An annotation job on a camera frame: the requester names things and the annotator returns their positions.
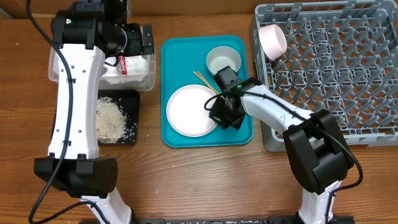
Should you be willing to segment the pile of rice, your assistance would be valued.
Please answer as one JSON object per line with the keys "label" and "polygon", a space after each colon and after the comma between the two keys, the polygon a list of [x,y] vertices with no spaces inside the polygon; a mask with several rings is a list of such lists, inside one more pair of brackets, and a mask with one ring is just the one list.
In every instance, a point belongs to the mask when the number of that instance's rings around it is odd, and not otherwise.
{"label": "pile of rice", "polygon": [[121,99],[99,97],[96,111],[96,137],[100,144],[132,144],[136,140],[136,123],[131,120]]}

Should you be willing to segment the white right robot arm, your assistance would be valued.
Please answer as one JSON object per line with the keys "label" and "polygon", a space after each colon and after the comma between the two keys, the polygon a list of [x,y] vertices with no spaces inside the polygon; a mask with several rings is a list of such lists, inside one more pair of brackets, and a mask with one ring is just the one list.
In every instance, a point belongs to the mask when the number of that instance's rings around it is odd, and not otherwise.
{"label": "white right robot arm", "polygon": [[209,117],[222,129],[239,129],[245,116],[266,123],[284,140],[290,168],[303,187],[295,215],[270,217],[268,223],[354,223],[332,212],[335,194],[356,159],[335,117],[328,110],[301,109],[273,94],[255,78],[240,79],[229,66],[213,75],[221,93],[211,97]]}

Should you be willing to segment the red snack wrapper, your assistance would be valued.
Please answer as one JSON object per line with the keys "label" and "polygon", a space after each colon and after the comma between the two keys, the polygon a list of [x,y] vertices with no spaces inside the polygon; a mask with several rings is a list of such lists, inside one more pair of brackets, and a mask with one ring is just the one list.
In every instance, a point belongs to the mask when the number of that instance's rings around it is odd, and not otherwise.
{"label": "red snack wrapper", "polygon": [[126,60],[125,60],[125,57],[122,55],[119,56],[119,67],[120,67],[121,75],[127,75]]}

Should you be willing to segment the pink bowl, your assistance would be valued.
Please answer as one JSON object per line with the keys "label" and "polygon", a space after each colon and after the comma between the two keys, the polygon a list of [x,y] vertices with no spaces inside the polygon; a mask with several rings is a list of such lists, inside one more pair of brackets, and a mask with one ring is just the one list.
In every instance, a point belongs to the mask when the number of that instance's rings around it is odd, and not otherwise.
{"label": "pink bowl", "polygon": [[287,51],[283,30],[275,24],[259,29],[259,41],[266,57],[270,60],[278,59]]}

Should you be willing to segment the white napkin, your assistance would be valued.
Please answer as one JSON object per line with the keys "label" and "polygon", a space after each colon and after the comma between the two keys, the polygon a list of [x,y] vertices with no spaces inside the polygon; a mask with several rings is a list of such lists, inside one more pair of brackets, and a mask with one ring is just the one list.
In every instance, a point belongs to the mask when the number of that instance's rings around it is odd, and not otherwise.
{"label": "white napkin", "polygon": [[148,74],[147,60],[141,56],[125,57],[127,66],[127,75],[121,75],[119,67],[119,56],[115,58],[114,63],[105,60],[104,78],[111,85],[128,82],[140,82]]}

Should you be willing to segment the white round plate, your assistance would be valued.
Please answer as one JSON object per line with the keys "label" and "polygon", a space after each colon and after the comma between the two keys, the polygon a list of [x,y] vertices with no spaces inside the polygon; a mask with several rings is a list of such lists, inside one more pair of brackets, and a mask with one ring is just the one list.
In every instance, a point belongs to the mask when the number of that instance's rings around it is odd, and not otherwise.
{"label": "white round plate", "polygon": [[216,93],[203,85],[186,85],[175,91],[166,106],[166,117],[171,127],[187,137],[209,134],[217,124],[209,117],[205,103]]}

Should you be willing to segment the grey-green bowl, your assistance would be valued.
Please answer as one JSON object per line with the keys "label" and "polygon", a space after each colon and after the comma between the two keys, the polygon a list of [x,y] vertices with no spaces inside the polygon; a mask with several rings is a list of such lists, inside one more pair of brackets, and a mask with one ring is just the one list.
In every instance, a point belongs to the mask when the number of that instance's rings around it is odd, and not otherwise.
{"label": "grey-green bowl", "polygon": [[238,72],[241,67],[241,56],[231,47],[215,47],[206,56],[206,66],[213,76],[227,66]]}

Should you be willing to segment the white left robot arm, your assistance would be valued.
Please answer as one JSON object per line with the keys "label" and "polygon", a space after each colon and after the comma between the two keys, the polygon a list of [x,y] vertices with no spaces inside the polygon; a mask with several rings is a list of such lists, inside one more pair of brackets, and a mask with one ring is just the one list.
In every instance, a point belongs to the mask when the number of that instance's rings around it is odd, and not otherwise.
{"label": "white left robot arm", "polygon": [[46,41],[58,75],[53,133],[34,173],[47,187],[87,205],[100,223],[135,223],[117,188],[118,163],[101,157],[96,137],[98,86],[107,57],[155,52],[152,27],[127,22],[127,1],[75,1],[58,11]]}

